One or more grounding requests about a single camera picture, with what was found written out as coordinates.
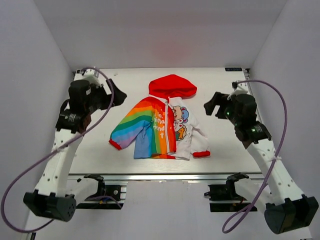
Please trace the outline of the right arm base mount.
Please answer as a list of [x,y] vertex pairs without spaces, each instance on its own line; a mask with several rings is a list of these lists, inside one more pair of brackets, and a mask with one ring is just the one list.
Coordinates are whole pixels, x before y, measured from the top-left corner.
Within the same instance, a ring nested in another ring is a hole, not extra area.
[[235,182],[242,179],[251,179],[262,182],[261,174],[238,172],[234,174],[205,174],[203,180],[207,181],[208,190],[203,196],[209,200],[212,213],[235,213],[249,205],[249,202],[238,195]]

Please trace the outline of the colourful children's zip jacket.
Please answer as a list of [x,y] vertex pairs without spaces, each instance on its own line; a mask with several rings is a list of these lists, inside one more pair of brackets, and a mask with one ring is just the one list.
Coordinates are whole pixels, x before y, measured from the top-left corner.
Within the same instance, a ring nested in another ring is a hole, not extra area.
[[149,94],[140,100],[111,132],[109,143],[117,150],[135,143],[134,159],[207,158],[209,141],[195,114],[183,102],[197,87],[170,74],[152,80]]

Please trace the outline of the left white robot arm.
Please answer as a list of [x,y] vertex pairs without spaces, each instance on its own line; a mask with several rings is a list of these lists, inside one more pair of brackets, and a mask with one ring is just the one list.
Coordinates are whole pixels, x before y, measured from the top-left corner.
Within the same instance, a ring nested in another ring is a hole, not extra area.
[[23,197],[25,205],[36,216],[68,222],[78,204],[105,196],[105,182],[100,175],[87,174],[72,188],[67,187],[67,182],[76,151],[89,130],[92,114],[120,106],[127,98],[112,79],[108,78],[106,83],[110,94],[96,77],[86,77],[70,84],[69,98],[61,105],[55,125],[54,154],[49,157],[34,191]]

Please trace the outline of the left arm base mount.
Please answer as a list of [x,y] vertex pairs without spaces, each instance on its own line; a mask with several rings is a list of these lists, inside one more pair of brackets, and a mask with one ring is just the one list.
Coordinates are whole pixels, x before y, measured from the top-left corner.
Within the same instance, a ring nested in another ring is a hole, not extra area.
[[87,174],[83,178],[78,178],[77,182],[82,180],[95,180],[98,182],[97,192],[90,195],[84,202],[79,203],[77,209],[86,210],[120,210],[124,205],[124,185],[105,183],[101,175]]

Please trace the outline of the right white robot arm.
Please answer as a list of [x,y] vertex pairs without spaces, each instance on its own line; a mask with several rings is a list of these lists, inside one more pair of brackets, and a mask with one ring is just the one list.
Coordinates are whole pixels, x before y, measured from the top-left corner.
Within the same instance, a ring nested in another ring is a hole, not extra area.
[[307,197],[297,186],[276,153],[272,136],[265,125],[257,119],[257,103],[249,94],[228,95],[215,92],[212,99],[204,104],[206,115],[229,120],[236,137],[257,163],[264,176],[260,190],[245,173],[230,175],[225,183],[226,195],[236,200],[240,197],[251,202],[263,213],[267,226],[274,234],[308,227],[319,203],[315,197]]

